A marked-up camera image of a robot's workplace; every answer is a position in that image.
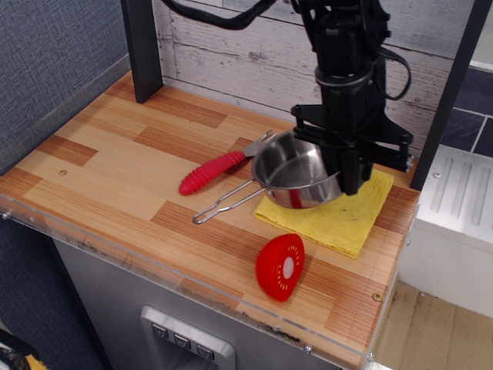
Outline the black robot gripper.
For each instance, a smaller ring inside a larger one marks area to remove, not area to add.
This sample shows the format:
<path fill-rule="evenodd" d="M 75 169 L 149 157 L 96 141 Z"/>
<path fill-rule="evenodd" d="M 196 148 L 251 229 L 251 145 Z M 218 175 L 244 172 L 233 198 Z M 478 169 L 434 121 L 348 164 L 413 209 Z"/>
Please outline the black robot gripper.
<path fill-rule="evenodd" d="M 297 136 L 319 145 L 327 172 L 339 174 L 346 195 L 357 194 L 371 178 L 372 162 L 409 171 L 414 137 L 385 113 L 391 97 L 384 73 L 347 78 L 318 74 L 317 82 L 322 103 L 298 104 L 291 113 L 297 120 Z"/>

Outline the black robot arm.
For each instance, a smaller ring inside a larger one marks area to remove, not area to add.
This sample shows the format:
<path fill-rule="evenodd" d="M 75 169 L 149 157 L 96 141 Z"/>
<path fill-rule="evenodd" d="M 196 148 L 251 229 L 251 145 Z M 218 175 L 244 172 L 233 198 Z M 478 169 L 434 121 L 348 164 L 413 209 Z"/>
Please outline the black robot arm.
<path fill-rule="evenodd" d="M 312 50 L 319 105 L 295 105 L 296 137 L 320 147 L 324 165 L 338 174 L 342 192 L 355 195 L 373 165 L 407 172 L 413 135 L 391 121 L 386 61 L 409 65 L 382 44 L 390 19 L 378 1 L 294 1 Z"/>

